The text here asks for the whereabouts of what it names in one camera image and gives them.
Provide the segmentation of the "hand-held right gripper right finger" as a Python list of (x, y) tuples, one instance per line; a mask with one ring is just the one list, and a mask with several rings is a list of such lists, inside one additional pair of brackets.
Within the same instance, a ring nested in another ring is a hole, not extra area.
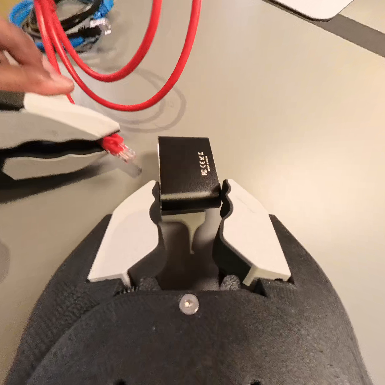
[(220, 275), (237, 276), (244, 285), (253, 285), (259, 278), (290, 279), (268, 211), (233, 179), (223, 181), (220, 216), (212, 251)]

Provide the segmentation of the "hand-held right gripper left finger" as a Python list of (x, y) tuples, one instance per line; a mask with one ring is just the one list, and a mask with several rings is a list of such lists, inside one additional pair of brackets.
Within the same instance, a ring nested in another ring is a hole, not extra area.
[(138, 285), (156, 278), (166, 266), (161, 222), (160, 186), (151, 180), (113, 211), (88, 280)]

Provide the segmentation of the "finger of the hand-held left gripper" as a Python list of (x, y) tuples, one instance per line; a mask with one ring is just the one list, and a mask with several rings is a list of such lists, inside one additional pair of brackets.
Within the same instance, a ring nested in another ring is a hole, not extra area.
[(0, 112), (0, 147), (34, 141), (96, 141), (120, 131), (119, 123), (66, 97), (25, 93), (24, 109)]
[(101, 147), (15, 147), (1, 149), (1, 173), (12, 180), (70, 174), (107, 155)]

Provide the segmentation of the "black ethernet port hub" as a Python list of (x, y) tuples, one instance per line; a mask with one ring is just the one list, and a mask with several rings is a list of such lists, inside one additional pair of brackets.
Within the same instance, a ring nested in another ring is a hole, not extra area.
[(203, 212), (221, 205), (221, 184), (207, 137), (158, 137), (163, 215)]

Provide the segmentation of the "person's left hand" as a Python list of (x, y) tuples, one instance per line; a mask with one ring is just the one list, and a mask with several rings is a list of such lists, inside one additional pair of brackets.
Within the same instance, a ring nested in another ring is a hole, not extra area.
[(55, 71), (32, 39), (7, 20), (0, 20), (0, 89), (45, 96), (66, 95), (74, 83)]

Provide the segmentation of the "printed sign stand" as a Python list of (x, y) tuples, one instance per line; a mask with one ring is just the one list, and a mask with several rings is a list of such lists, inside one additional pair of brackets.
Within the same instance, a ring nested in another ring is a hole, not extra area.
[(266, 0), (265, 2), (312, 21), (329, 21), (343, 11), (353, 1)]

